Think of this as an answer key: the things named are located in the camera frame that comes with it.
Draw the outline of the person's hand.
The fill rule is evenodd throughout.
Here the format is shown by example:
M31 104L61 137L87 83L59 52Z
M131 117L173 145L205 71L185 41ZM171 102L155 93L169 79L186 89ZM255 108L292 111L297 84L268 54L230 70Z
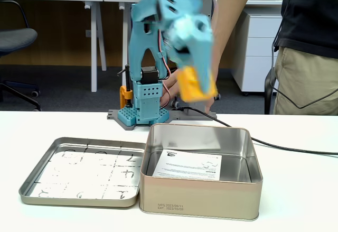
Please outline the person's hand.
M212 73L214 81L217 80L218 71L219 71L219 63L220 63L220 57L214 57L212 62ZM164 85L168 88L170 95L175 96L179 93L179 86L177 84L177 71L175 71L171 76L164 81ZM163 91L163 95L161 97L161 107L166 105L170 101L170 96L166 92L166 90ZM205 113L209 113L211 106L214 103L214 99L211 98L205 103Z

